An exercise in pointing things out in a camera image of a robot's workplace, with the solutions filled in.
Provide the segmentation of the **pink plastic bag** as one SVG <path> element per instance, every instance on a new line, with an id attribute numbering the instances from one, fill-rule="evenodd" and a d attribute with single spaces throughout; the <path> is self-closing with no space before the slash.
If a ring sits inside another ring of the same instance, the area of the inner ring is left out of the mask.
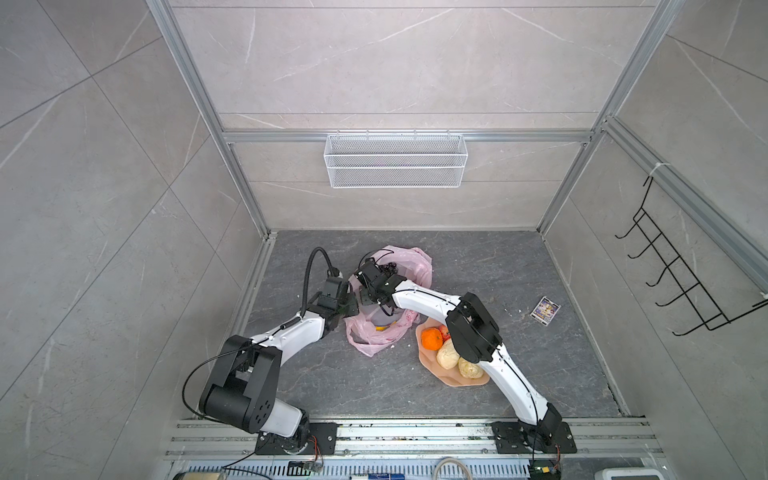
<path id="1" fill-rule="evenodd" d="M 366 257 L 374 257 L 380 265 L 394 262 L 398 267 L 398 273 L 405 276 L 407 280 L 421 287 L 432 286 L 432 258 L 420 248 L 387 245 L 368 252 L 362 261 Z M 383 312 L 378 306 L 363 305 L 359 297 L 360 283 L 355 275 L 352 275 L 349 281 L 354 299 L 357 301 L 358 313 L 344 319 L 346 338 L 357 351 L 372 358 L 399 341 L 420 315 L 415 311 L 399 307 L 394 312 Z M 375 325 L 389 325 L 394 322 L 397 322 L 397 325 L 389 330 L 375 331 Z"/>

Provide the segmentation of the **beige fake fruit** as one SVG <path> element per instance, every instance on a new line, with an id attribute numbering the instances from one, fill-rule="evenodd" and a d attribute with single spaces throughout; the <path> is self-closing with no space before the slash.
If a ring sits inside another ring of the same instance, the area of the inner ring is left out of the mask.
<path id="1" fill-rule="evenodd" d="M 445 341 L 436 353 L 438 365 L 445 370 L 456 368 L 460 359 L 461 356 L 454 347 L 452 339 Z"/>
<path id="2" fill-rule="evenodd" d="M 469 362 L 464 358 L 459 358 L 457 362 L 459 374 L 466 379 L 479 379 L 484 375 L 483 369 L 475 363 Z"/>

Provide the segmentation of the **pink scalloped plate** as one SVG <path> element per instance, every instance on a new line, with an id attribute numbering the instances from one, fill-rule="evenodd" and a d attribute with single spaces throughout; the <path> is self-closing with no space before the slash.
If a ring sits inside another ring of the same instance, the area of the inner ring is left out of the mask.
<path id="1" fill-rule="evenodd" d="M 418 356 L 421 364 L 436 378 L 442 381 L 445 385 L 450 387 L 468 387 L 468 386 L 482 386 L 490 381 L 490 377 L 486 372 L 482 372 L 482 376 L 477 379 L 465 378 L 460 374 L 459 368 L 454 367 L 451 370 L 442 368 L 437 362 L 437 352 L 425 349 L 421 342 L 421 333 L 423 330 L 432 327 L 439 327 L 440 323 L 434 319 L 428 318 L 423 324 L 419 325 L 415 330 Z"/>

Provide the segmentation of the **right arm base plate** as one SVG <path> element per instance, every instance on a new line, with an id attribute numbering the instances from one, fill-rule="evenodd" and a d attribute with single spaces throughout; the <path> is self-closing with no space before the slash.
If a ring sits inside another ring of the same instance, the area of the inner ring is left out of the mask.
<path id="1" fill-rule="evenodd" d="M 533 427 L 518 421 L 490 424 L 499 454 L 575 454 L 578 452 L 570 425 L 563 421 L 541 422 Z"/>

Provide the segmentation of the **red fake strawberry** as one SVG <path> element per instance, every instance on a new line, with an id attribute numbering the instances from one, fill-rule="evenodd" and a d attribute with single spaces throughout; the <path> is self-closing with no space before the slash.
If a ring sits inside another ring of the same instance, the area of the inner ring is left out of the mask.
<path id="1" fill-rule="evenodd" d="M 440 333 L 441 333 L 441 336 L 442 336 L 442 340 L 443 340 L 444 342 L 446 342 L 446 341 L 448 341 L 448 340 L 450 340 L 450 339 L 451 339 L 451 334 L 450 334 L 450 332 L 449 332 L 449 329 L 448 329 L 448 327 L 447 327 L 447 326 L 445 326 L 445 325 L 440 325 L 440 326 L 438 327 L 438 330 L 440 331 Z"/>

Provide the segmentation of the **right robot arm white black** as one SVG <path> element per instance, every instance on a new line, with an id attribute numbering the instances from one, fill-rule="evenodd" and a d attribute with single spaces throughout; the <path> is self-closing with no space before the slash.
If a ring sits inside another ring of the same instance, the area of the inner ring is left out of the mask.
<path id="1" fill-rule="evenodd" d="M 396 273 L 393 266 L 380 266 L 372 258 L 354 276 L 363 298 L 381 307 L 412 310 L 445 325 L 457 353 L 487 373 L 512 405 L 522 441 L 534 451 L 555 451 L 556 437 L 565 427 L 562 416 L 515 365 L 496 321 L 477 295 L 449 295 L 421 287 Z"/>

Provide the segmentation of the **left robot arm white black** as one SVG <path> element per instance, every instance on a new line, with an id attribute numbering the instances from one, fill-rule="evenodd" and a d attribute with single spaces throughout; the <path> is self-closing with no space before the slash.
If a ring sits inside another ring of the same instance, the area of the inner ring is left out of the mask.
<path id="1" fill-rule="evenodd" d="M 195 367 L 211 368 L 196 406 L 185 393 L 185 408 L 200 419 L 263 435 L 288 453 L 312 441 L 305 410 L 277 398 L 281 367 L 303 348 L 331 332 L 349 313 L 349 282 L 321 247 L 307 260 L 299 311 L 279 326 L 252 337 L 233 335 L 221 352 Z"/>

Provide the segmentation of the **orange fake fruit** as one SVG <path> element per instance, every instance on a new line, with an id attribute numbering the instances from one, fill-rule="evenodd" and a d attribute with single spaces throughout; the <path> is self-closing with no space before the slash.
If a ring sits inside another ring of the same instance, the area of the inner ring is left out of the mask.
<path id="1" fill-rule="evenodd" d="M 420 334 L 420 345 L 428 351 L 439 351 L 444 344 L 442 332 L 439 328 L 429 327 Z"/>

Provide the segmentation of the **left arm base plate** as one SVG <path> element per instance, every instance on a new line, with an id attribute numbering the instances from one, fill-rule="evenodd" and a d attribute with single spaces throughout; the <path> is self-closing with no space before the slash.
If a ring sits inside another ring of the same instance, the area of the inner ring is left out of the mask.
<path id="1" fill-rule="evenodd" d="M 335 452 L 339 425 L 333 422 L 311 422 L 301 425 L 290 437 L 274 433 L 259 436 L 257 455 L 331 455 Z"/>

